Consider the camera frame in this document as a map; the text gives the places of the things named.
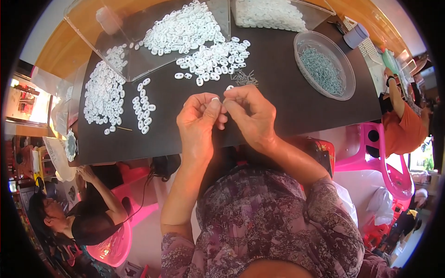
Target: green plastic item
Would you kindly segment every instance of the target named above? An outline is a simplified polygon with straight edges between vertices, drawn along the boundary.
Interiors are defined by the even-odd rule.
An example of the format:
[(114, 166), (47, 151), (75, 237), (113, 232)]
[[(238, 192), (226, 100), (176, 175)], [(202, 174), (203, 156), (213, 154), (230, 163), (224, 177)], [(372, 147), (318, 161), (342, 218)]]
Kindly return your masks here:
[(388, 49), (382, 54), (383, 63), (387, 66), (394, 74), (399, 74), (399, 68), (397, 67), (396, 59), (389, 52)]

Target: white plastic piece pile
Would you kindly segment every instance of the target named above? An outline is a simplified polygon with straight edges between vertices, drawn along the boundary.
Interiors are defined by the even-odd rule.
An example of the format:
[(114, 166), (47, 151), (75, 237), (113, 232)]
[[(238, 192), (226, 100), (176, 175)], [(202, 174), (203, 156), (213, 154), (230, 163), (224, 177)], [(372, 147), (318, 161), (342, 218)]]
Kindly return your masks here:
[(114, 46), (113, 48), (107, 50), (107, 56), (105, 56), (108, 62), (112, 64), (119, 72), (122, 72), (122, 69), (128, 64), (128, 61), (123, 60), (125, 57), (124, 49), (126, 47), (127, 44)]
[(289, 0), (236, 0), (235, 23), (242, 27), (258, 27), (306, 31), (303, 14)]
[(191, 49), (198, 49), (206, 41), (216, 44), (226, 39), (207, 4), (193, 0), (188, 6), (184, 5), (182, 10), (172, 11), (161, 21), (155, 21), (140, 43), (151, 50), (151, 54), (162, 56), (172, 51), (188, 54)]
[(125, 80), (113, 71), (104, 61), (97, 63), (90, 74), (90, 80), (85, 84), (85, 107), (83, 110), (88, 124), (111, 124), (104, 134), (116, 130), (115, 125), (121, 125), (121, 115), (124, 113), (125, 91), (122, 85)]
[(144, 89), (144, 86), (148, 85), (149, 83), (149, 78), (145, 79), (142, 83), (139, 83), (139, 96), (136, 96), (133, 99), (134, 113), (138, 117), (138, 128), (142, 134), (147, 134), (147, 132), (150, 130), (149, 125), (152, 121), (150, 113), (156, 110), (156, 105), (148, 102), (148, 96), (146, 95), (146, 90)]
[[(250, 45), (248, 40), (239, 43), (239, 38), (232, 37), (230, 42), (217, 43), (210, 48), (201, 45), (199, 51), (191, 56), (187, 55), (177, 59), (176, 64), (182, 69), (188, 68), (190, 73), (196, 74), (198, 76), (196, 85), (202, 86), (209, 80), (218, 81), (221, 74), (233, 74), (236, 68), (246, 67), (245, 59), (250, 55), (247, 51)], [(174, 77), (189, 79), (188, 76), (176, 73)]]

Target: orange shirt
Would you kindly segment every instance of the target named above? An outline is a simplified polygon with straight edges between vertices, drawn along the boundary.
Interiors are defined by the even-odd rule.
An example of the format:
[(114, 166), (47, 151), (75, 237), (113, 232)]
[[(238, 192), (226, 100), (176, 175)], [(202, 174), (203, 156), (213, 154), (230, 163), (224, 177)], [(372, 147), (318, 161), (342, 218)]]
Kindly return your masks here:
[(411, 153), (422, 145), (428, 136), (422, 120), (405, 103), (403, 117), (400, 119), (395, 111), (387, 112), (382, 117), (385, 132), (386, 157), (391, 154)]

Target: metal pin pile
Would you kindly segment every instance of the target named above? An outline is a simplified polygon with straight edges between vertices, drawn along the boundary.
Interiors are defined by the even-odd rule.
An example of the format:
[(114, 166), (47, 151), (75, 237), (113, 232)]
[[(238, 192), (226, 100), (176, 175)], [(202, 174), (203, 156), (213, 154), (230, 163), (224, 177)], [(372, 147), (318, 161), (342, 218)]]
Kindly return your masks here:
[(236, 69), (234, 76), (230, 75), (231, 80), (236, 80), (236, 84), (238, 86), (244, 86), (248, 84), (253, 84), (258, 87), (258, 80), (253, 77), (253, 71), (251, 71), (248, 75), (246, 75), (240, 68)]
[(331, 95), (343, 95), (346, 89), (339, 77), (340, 71), (331, 59), (318, 52), (315, 48), (306, 48), (300, 56), (306, 70), (324, 90)]

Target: black cable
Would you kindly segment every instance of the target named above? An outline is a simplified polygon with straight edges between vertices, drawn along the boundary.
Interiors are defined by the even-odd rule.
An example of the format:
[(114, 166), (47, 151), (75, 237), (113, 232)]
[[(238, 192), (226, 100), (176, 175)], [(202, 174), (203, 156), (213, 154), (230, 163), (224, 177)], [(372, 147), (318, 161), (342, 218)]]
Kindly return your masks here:
[(132, 215), (130, 215), (125, 221), (123, 221), (122, 223), (125, 223), (125, 222), (127, 222), (129, 219), (131, 219), (132, 217), (133, 217), (133, 215), (135, 215), (136, 213), (138, 213), (138, 211), (140, 211), (141, 209), (142, 209), (142, 207), (144, 206), (144, 199), (145, 199), (145, 188), (147, 187), (147, 185), (149, 184), (149, 181), (151, 181), (152, 179), (153, 179), (153, 177), (154, 177), (154, 174), (152, 173), (152, 172), (150, 172), (149, 174), (148, 174), (148, 176), (147, 176), (147, 180), (145, 181), (145, 184), (144, 184), (144, 190), (142, 191), (142, 204), (141, 204), (141, 207), (136, 211), (136, 212), (134, 212)]

